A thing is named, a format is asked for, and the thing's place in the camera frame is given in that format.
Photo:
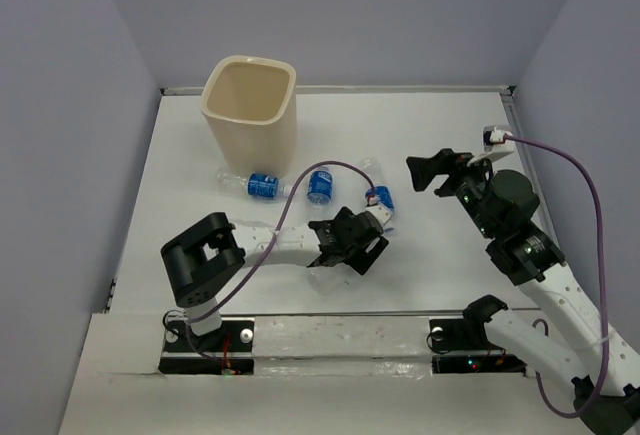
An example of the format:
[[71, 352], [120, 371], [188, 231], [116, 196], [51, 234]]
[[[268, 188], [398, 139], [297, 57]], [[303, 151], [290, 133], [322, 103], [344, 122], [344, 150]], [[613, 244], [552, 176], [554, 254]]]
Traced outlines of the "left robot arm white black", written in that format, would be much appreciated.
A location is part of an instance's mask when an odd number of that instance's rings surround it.
[[189, 348], [208, 359], [224, 352], [217, 346], [228, 340], [217, 295], [241, 269], [249, 267], [251, 277], [263, 265], [346, 265], [363, 275], [388, 245], [384, 229], [391, 217], [390, 209], [374, 204], [357, 214], [343, 207], [330, 220], [297, 227], [233, 223], [222, 212], [189, 227], [160, 250]]

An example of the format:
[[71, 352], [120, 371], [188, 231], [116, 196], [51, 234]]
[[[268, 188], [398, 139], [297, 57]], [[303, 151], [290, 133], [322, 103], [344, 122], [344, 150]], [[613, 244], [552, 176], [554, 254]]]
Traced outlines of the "clear bottle without label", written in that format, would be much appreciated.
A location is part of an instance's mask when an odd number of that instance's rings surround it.
[[329, 295], [348, 285], [349, 269], [344, 265], [314, 267], [309, 270], [307, 280], [318, 294]]

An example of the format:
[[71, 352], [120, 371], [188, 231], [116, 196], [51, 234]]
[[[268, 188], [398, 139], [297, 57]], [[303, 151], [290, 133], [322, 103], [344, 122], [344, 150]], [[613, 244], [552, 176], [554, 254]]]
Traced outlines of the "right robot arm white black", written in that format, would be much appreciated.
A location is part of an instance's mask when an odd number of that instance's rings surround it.
[[442, 149], [406, 160], [415, 191], [444, 177], [436, 196], [454, 197], [489, 241], [499, 272], [544, 313], [529, 326], [505, 302], [486, 295], [464, 310], [462, 339], [506, 349], [573, 396], [568, 417], [594, 434], [626, 434], [639, 421], [639, 354], [616, 334], [584, 293], [554, 241], [532, 220], [540, 200], [522, 173]]

